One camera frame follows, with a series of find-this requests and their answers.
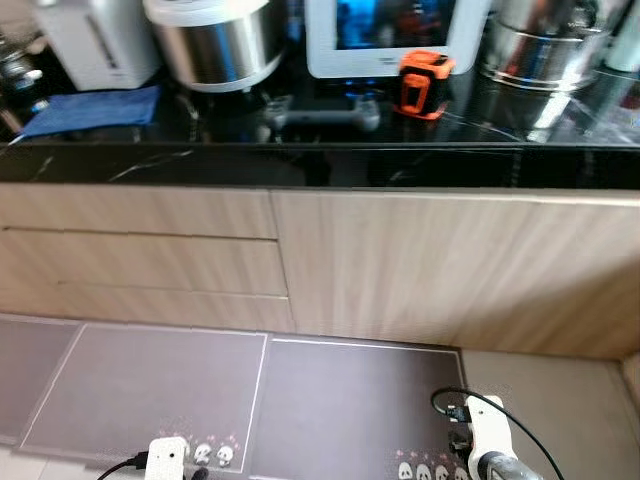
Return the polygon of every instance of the stainless steel pot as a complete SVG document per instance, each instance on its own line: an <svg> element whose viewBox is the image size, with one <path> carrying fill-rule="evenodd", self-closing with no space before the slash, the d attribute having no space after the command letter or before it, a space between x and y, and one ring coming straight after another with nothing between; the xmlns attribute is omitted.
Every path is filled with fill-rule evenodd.
<svg viewBox="0 0 640 480"><path fill-rule="evenodd" d="M541 36L582 37L611 31L628 0L503 0L498 21Z"/></svg>
<svg viewBox="0 0 640 480"><path fill-rule="evenodd" d="M493 20L480 71L495 81L521 88L568 92L594 79L608 39L608 33L584 38L542 37Z"/></svg>
<svg viewBox="0 0 640 480"><path fill-rule="evenodd" d="M224 3L233 0L211 2ZM280 5L271 0L246 15L209 24L170 25L150 18L175 78L193 90L229 92L259 83L280 63L285 32Z"/></svg>

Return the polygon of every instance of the monitor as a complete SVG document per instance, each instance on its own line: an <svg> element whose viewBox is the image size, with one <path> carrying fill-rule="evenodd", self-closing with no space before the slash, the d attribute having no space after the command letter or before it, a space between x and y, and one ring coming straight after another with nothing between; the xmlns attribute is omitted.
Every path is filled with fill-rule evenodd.
<svg viewBox="0 0 640 480"><path fill-rule="evenodd" d="M389 77L424 48L473 66L492 0L306 0L307 61L316 78Z"/></svg>

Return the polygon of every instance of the white appliance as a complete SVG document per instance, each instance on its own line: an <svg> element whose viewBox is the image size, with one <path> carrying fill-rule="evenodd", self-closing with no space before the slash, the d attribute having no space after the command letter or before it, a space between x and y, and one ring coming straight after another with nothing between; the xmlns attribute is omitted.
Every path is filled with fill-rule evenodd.
<svg viewBox="0 0 640 480"><path fill-rule="evenodd" d="M132 89L160 67L142 0L32 0L78 90Z"/></svg>
<svg viewBox="0 0 640 480"><path fill-rule="evenodd" d="M633 5L616 43L605 60L607 67L621 72L637 72L640 70L640 0Z"/></svg>

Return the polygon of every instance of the screen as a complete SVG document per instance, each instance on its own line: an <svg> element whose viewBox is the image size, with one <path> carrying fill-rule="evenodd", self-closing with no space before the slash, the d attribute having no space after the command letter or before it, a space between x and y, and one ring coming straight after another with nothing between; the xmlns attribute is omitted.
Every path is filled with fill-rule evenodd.
<svg viewBox="0 0 640 480"><path fill-rule="evenodd" d="M455 0L336 0L338 50L442 47Z"/></svg>

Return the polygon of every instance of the black cable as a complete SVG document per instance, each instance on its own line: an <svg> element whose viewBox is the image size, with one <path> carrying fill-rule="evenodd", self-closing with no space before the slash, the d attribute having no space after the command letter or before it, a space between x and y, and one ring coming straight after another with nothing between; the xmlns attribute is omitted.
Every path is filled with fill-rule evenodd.
<svg viewBox="0 0 640 480"><path fill-rule="evenodd" d="M209 478L209 470L206 468L201 468L196 473L193 474L191 480L207 480Z"/></svg>
<svg viewBox="0 0 640 480"><path fill-rule="evenodd" d="M104 480L112 473L124 467L136 467L136 470L142 470L147 466L148 457L149 457L149 452L139 452L135 457L131 457L130 459L125 460L124 462L111 467L109 470L107 470L102 475L100 475L100 478L98 478L98 480Z"/></svg>
<svg viewBox="0 0 640 480"><path fill-rule="evenodd" d="M533 433L531 433L531 431L527 427L525 427L524 424L520 420L518 420L513 414L509 413L508 410L505 410L503 407L501 407L497 403L489 400L488 398L480 395L479 393L476 393L473 390L468 390L466 388L445 387L445 388L440 388L440 389L436 390L435 392L433 392L433 394L431 395L431 405L436 410L436 412L438 412L438 413L440 413L442 415L445 415L447 417L450 417L450 418L456 418L456 420L460 420L459 415L456 415L455 412L452 412L452 411L448 412L447 410L445 410L444 408L440 407L436 403L436 399L439 396L444 395L445 393L462 393L462 394L467 395L469 397L478 398L478 399L482 400L484 403L486 403L488 405L491 405L493 408L498 410L503 415L505 415L509 420L511 420L513 423L515 423L518 427L520 427L520 429L524 433L526 433L527 436L531 440L533 440L533 442L538 446L538 448L542 451L542 453L544 453L544 456L547 457L547 460L549 460L549 463L553 467L553 470L556 472L556 475L558 476L558 478L560 480L564 480L564 477L562 476L562 472L560 472L560 468L558 467L558 464L553 459L553 457L551 456L549 451L544 447L544 445L542 445L540 440L538 440L538 438Z"/></svg>
<svg viewBox="0 0 640 480"><path fill-rule="evenodd" d="M107 471L106 471L106 472L104 472L102 475L100 475L100 478L98 478L98 480L104 480L104 479L105 479L105 478L107 478L109 475L111 475L113 472L115 472L115 471L117 471L117 470L120 470L121 468L124 468L124 467L130 467L130 466L131 466L130 461L131 461L131 460L127 460L127 461L125 461L125 462L119 463L118 465L115 465L115 466L111 467L109 470L107 470Z"/></svg>

